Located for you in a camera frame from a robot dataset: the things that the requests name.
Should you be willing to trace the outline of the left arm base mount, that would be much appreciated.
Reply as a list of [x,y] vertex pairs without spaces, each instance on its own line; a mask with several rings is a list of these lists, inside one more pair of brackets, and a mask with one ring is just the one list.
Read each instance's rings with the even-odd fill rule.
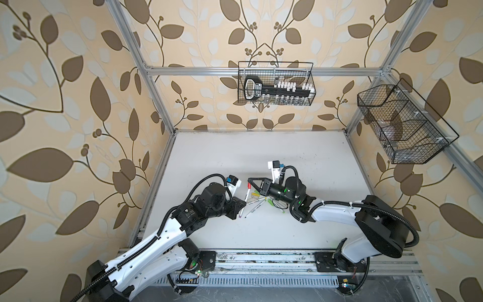
[[187,258],[187,263],[177,272],[204,273],[215,270],[217,253],[214,250],[201,250]]

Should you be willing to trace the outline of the red white pen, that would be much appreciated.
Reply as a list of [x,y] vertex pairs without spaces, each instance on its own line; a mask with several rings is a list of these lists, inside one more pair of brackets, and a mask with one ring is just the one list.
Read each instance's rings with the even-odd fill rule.
[[245,205],[242,207],[242,209],[239,211],[238,213],[238,217],[241,218],[243,216],[243,213],[244,213],[244,209],[247,205],[247,202],[248,202],[248,199],[249,199],[249,196],[250,196],[250,193],[251,193],[251,186],[248,187],[248,190],[246,192],[246,195],[245,195],[245,198],[244,198],[244,201],[245,201]]

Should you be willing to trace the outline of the green white pen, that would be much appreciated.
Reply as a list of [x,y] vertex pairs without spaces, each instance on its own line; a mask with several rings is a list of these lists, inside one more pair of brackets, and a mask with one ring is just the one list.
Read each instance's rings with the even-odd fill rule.
[[272,202],[274,208],[278,209],[281,213],[285,213],[285,209],[279,206],[275,201]]

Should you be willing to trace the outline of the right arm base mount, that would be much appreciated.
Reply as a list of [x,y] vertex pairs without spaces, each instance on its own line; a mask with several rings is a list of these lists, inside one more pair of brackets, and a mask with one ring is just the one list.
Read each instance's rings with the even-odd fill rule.
[[364,273],[367,269],[367,262],[361,260],[352,263],[343,256],[336,257],[334,252],[316,252],[314,261],[318,273]]

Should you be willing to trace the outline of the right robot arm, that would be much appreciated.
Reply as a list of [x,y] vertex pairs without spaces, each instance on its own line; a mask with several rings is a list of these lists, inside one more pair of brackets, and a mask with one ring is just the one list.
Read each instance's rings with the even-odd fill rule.
[[271,178],[250,177],[248,182],[261,196],[286,204],[291,216],[300,223],[330,221],[358,227],[357,236],[342,239],[330,257],[322,252],[315,255],[319,267],[353,276],[359,265],[364,267],[361,280],[339,282],[338,291],[343,296],[353,296],[361,290],[372,257],[399,259],[405,249],[420,241],[410,221],[377,196],[368,195],[353,202],[325,201],[307,194],[295,167],[273,167],[271,172]]

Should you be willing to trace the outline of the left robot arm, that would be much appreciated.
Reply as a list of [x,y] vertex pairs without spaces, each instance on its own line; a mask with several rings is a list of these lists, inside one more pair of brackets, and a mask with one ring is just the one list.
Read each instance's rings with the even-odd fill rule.
[[87,270],[85,288],[71,298],[79,301],[132,301],[158,279],[177,271],[195,272],[205,262],[199,249],[190,239],[210,218],[226,216],[236,220],[246,202],[235,197],[241,181],[233,176],[223,177],[222,183],[212,182],[196,195],[172,207],[159,228],[122,255],[103,263],[92,263]]

